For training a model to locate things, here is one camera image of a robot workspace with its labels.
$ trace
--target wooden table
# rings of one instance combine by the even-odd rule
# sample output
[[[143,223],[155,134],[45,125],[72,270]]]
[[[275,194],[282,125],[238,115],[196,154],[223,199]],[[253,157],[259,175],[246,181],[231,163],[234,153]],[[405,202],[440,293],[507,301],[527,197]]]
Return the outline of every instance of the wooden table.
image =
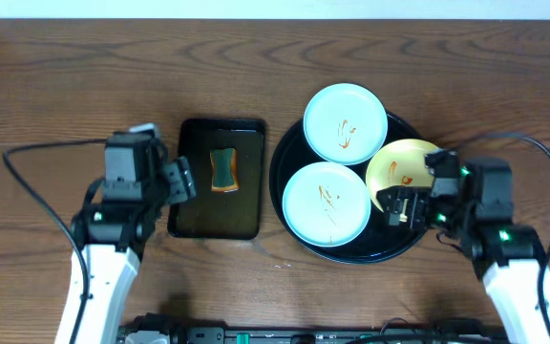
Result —
[[[153,121],[175,152],[186,118],[262,118],[265,171],[276,144],[321,88],[354,82],[441,146],[520,131],[550,146],[550,22],[0,20],[0,343],[53,341],[70,247],[12,180],[1,153],[28,142],[105,138]],[[508,159],[517,221],[550,239],[550,165],[526,145]],[[66,220],[103,172],[102,149],[14,158]],[[182,240],[166,218],[150,240],[125,320],[146,312],[234,326],[380,327],[475,317],[497,324],[470,263],[429,232],[389,262],[332,263],[275,215],[264,176],[252,241]]]

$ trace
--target dirty plate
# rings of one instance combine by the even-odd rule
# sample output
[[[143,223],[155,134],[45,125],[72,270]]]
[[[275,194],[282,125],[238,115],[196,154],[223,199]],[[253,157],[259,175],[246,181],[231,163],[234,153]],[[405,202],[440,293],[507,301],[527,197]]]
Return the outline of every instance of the dirty plate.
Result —
[[[336,84],[318,92],[303,116],[305,138],[322,159],[343,165],[367,161],[383,145],[388,118],[369,90]]]
[[[294,233],[319,247],[337,247],[357,237],[370,217],[370,197],[357,174],[333,162],[301,168],[286,185],[284,216]]]
[[[390,186],[432,186],[434,177],[428,172],[424,155],[438,149],[424,140],[406,139],[394,141],[381,148],[372,157],[367,168],[367,187],[370,199],[383,211],[377,202],[377,191]]]

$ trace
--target led light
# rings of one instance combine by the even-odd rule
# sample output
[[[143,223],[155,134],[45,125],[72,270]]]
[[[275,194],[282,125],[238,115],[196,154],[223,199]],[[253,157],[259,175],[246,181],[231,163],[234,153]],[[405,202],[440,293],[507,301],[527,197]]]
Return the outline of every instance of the led light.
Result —
[[[459,172],[461,173],[462,177],[466,177],[470,174],[470,171],[468,170],[468,168],[462,166],[462,168],[459,170]]]
[[[508,232],[506,230],[501,230],[499,234],[500,234],[500,240],[501,241],[511,240],[511,236],[508,234]]]

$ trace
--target white plate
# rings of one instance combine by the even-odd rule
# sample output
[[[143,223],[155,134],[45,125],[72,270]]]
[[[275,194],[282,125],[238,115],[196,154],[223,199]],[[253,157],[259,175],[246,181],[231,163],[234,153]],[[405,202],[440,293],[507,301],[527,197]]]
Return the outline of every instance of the white plate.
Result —
[[[315,95],[303,117],[305,138],[324,160],[352,165],[370,159],[388,134],[379,99],[353,84],[328,86]]]
[[[316,162],[287,182],[283,209],[299,238],[318,247],[337,247],[355,239],[367,225],[370,195],[364,181],[349,168]]]

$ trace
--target white wall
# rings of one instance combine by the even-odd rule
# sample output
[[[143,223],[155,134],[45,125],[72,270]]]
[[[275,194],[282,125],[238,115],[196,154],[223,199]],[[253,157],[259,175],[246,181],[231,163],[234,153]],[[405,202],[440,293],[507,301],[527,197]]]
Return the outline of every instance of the white wall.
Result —
[[[0,18],[550,19],[550,0],[0,0]]]

